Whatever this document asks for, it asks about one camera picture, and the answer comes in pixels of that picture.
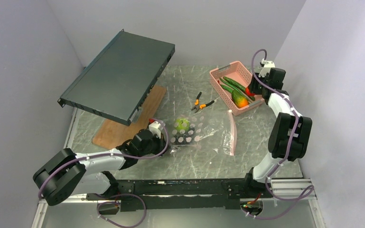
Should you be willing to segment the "small orange fake fruit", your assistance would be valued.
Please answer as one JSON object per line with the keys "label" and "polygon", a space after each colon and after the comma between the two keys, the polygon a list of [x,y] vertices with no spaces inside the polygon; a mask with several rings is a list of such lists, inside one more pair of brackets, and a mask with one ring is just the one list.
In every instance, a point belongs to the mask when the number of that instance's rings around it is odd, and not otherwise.
{"label": "small orange fake fruit", "polygon": [[253,96],[255,96],[255,94],[254,94],[253,92],[251,92],[251,90],[250,90],[250,86],[248,86],[248,87],[246,87],[246,88],[245,88],[245,93],[246,93],[246,95],[247,95],[248,97],[253,97]]}

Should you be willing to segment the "green orange fake mango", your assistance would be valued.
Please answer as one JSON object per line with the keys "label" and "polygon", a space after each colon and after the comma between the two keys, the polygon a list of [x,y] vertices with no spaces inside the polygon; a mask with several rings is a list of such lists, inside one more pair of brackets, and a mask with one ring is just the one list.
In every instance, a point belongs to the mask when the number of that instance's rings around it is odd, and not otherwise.
{"label": "green orange fake mango", "polygon": [[238,108],[244,108],[249,105],[248,100],[237,91],[233,91],[231,94],[231,99]]}

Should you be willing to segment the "green fake chili pepper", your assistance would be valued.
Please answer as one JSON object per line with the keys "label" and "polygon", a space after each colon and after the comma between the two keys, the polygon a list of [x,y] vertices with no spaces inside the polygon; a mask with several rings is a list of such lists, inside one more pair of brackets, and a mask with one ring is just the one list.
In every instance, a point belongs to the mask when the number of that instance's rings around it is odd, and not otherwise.
{"label": "green fake chili pepper", "polygon": [[220,85],[222,89],[224,89],[225,91],[229,92],[230,94],[233,93],[234,89],[227,86],[227,85]]}

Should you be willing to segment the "clear zip top bag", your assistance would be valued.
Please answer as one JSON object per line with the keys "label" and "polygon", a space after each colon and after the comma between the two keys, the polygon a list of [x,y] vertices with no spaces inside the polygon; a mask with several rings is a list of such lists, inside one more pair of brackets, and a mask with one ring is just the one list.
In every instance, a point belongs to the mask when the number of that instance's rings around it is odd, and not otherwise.
{"label": "clear zip top bag", "polygon": [[[177,118],[186,118],[190,121],[190,127],[195,128],[195,141],[189,145],[171,144],[170,153],[193,152],[201,149],[210,150],[217,154],[224,153],[233,156],[237,144],[237,127],[232,110],[224,111],[200,111],[189,116],[180,115]],[[170,134],[177,119],[168,123],[167,130]]]}

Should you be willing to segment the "black fake grape bunch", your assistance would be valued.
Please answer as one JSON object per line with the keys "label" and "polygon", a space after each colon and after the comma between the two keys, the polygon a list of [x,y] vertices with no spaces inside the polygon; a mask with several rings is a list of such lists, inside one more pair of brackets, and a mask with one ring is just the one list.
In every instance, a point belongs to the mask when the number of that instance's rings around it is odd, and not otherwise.
{"label": "black fake grape bunch", "polygon": [[170,134],[170,142],[174,145],[189,145],[195,141],[195,128],[190,127],[188,130],[173,129]]}

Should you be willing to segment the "green fake cucumber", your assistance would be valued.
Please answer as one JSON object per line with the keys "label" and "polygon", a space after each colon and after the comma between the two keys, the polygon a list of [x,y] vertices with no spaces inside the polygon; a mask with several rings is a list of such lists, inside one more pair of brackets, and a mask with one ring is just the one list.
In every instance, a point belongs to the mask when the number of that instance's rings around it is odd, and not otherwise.
{"label": "green fake cucumber", "polygon": [[231,79],[229,77],[224,76],[223,79],[231,86],[239,89],[240,91],[242,91],[245,95],[247,95],[246,92],[246,87],[244,87],[242,84],[240,84],[239,82],[235,81],[234,79]]}

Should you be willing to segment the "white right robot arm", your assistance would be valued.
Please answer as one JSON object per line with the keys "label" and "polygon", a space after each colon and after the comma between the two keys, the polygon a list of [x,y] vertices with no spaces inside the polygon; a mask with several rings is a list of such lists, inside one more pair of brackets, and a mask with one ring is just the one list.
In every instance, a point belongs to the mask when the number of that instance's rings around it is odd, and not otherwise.
{"label": "white right robot arm", "polygon": [[263,67],[251,80],[249,91],[261,95],[276,120],[268,140],[268,153],[252,169],[252,178],[243,183],[243,192],[255,197],[261,184],[271,177],[277,166],[304,157],[311,133],[312,119],[300,114],[282,89],[286,71],[276,67]]}

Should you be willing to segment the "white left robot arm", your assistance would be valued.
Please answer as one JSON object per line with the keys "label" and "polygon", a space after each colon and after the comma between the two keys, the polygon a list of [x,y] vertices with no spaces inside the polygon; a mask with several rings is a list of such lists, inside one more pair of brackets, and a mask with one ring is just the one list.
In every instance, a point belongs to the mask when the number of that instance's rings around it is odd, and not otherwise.
{"label": "white left robot arm", "polygon": [[84,193],[95,193],[110,200],[118,191],[111,171],[125,170],[139,161],[158,158],[168,149],[166,130],[143,129],[133,139],[103,152],[75,153],[64,148],[38,169],[32,179],[38,187],[38,198],[50,206]]}

